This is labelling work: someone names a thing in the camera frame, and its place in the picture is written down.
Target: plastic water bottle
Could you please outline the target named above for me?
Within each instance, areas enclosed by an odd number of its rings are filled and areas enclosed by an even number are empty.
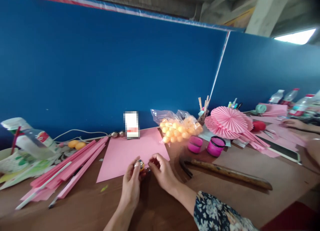
[[[297,96],[299,90],[299,88],[295,88],[291,92],[287,93],[287,95],[285,95],[283,101],[280,104],[288,105]]]
[[[293,116],[301,116],[312,103],[313,94],[307,94],[304,98],[300,99],[294,104],[289,114]]]
[[[269,99],[270,104],[278,104],[281,98],[283,97],[284,90],[278,90],[277,93],[273,94]]]

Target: floral sleeve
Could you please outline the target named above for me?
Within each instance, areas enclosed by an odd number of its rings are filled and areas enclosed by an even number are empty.
[[[258,231],[249,219],[202,191],[197,194],[194,221],[199,231]]]

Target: blue partition board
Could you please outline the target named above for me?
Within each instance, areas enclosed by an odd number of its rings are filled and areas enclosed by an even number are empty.
[[[279,89],[300,88],[294,101],[320,89],[320,48],[231,32],[210,106],[243,103],[241,111],[267,102]]]
[[[119,131],[124,111],[139,111],[142,129],[156,126],[151,108],[196,115],[226,37],[45,0],[0,0],[0,23],[0,121],[23,117],[52,138]],[[3,142],[10,134],[0,130]],[[60,141],[78,135],[103,136]]]

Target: pink container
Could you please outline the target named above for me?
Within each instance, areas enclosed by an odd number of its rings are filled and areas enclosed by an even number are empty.
[[[203,140],[197,136],[191,136],[188,143],[188,149],[193,153],[199,153],[201,151],[201,146]]]
[[[222,138],[213,136],[208,144],[207,151],[212,156],[219,157],[225,146],[226,142]]]

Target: window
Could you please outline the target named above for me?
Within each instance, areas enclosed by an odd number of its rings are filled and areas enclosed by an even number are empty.
[[[296,32],[289,35],[275,37],[275,39],[279,41],[291,42],[291,43],[303,45],[309,41],[310,37],[313,35],[315,30],[316,29],[314,28],[306,31]]]

